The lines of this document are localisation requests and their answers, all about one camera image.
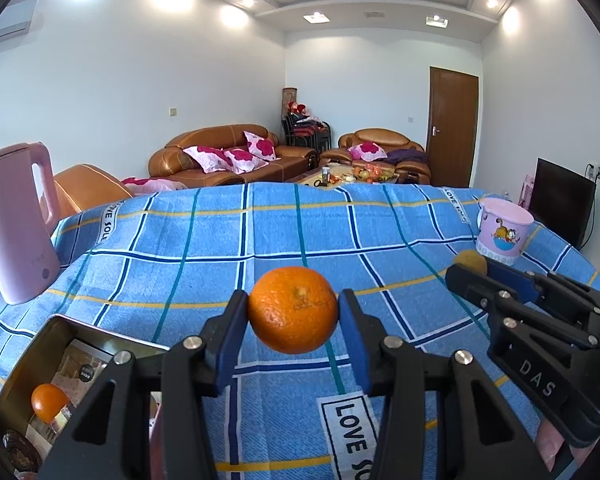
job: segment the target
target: orange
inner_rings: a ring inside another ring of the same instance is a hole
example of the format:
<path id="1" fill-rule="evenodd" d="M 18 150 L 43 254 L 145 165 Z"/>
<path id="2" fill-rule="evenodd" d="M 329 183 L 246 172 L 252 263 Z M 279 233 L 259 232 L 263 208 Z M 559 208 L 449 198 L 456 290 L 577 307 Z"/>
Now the orange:
<path id="1" fill-rule="evenodd" d="M 285 354 L 320 348 L 335 330 L 338 304 L 315 270 L 280 267 L 264 274 L 249 296 L 249 321 L 268 347 Z"/>
<path id="2" fill-rule="evenodd" d="M 51 423 L 68 403 L 69 398 L 64 391 L 54 384 L 40 384 L 31 394 L 31 407 L 45 424 Z"/>

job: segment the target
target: brown door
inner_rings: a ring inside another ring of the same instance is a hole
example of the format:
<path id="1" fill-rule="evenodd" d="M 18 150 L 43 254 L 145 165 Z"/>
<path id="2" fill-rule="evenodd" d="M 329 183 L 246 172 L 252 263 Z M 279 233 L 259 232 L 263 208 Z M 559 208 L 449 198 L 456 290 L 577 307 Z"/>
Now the brown door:
<path id="1" fill-rule="evenodd" d="M 427 158 L 432 186 L 469 186 L 477 125 L 478 78 L 431 67 Z"/>

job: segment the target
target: pink cup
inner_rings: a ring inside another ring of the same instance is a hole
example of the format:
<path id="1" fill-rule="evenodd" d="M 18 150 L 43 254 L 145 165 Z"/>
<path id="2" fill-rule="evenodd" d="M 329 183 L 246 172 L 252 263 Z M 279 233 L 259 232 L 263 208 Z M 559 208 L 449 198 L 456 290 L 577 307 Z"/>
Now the pink cup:
<path id="1" fill-rule="evenodd" d="M 488 258 L 512 266 L 522 254 L 534 218 L 529 211 L 499 198 L 480 200 L 475 249 Z"/>

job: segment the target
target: blue plaid tablecloth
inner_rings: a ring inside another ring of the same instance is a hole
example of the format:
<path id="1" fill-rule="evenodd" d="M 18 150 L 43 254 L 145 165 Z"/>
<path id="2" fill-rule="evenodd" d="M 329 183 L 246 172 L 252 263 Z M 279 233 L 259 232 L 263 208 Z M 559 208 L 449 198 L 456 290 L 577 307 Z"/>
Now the blue plaid tablecloth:
<path id="1" fill-rule="evenodd" d="M 0 295 L 0 387 L 52 314 L 170 346 L 222 312 L 234 289 L 249 292 L 275 267 L 308 266 L 336 292 L 352 288 L 388 333 L 422 351 L 469 349 L 534 434 L 535 410 L 486 356 L 486 316 L 444 285 L 453 257 L 475 247 L 483 195 L 452 193 L 469 223 L 435 187 L 269 183 L 165 192 L 65 219 L 53 237 L 63 272 L 51 288 L 17 306 Z M 539 224 L 516 267 L 556 270 L 600 290 L 596 269 Z M 338 478 L 317 399 L 359 390 L 339 328 L 325 346 L 300 356 L 270 350 L 248 328 L 230 386 L 205 400 L 219 476 Z M 382 399 L 365 402 L 376 425 Z M 433 478 L 432 396 L 426 409 L 425 477 Z"/>

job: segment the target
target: white wall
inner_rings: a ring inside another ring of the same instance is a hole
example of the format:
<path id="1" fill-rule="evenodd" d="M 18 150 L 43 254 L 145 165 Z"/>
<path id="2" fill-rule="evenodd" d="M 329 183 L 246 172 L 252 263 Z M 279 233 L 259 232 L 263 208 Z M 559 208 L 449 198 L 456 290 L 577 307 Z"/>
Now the white wall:
<path id="1" fill-rule="evenodd" d="M 278 132 L 283 33 L 251 18 L 230 28 L 221 2 L 190 3 L 39 0 L 29 34 L 0 44 L 0 147 L 41 140 L 55 172 L 88 162 L 124 178 L 198 127 Z"/>
<path id="2" fill-rule="evenodd" d="M 538 157 L 584 174 L 600 163 L 600 35 L 576 0 L 516 0 L 482 44 L 484 113 L 475 185 L 517 199 Z M 584 255 L 600 270 L 600 182 Z"/>
<path id="3" fill-rule="evenodd" d="M 334 145 L 343 134 L 376 126 L 425 146 L 431 66 L 478 76 L 482 102 L 477 43 L 388 28 L 341 28 L 286 37 L 286 85 L 298 88 L 298 101 L 331 125 Z"/>

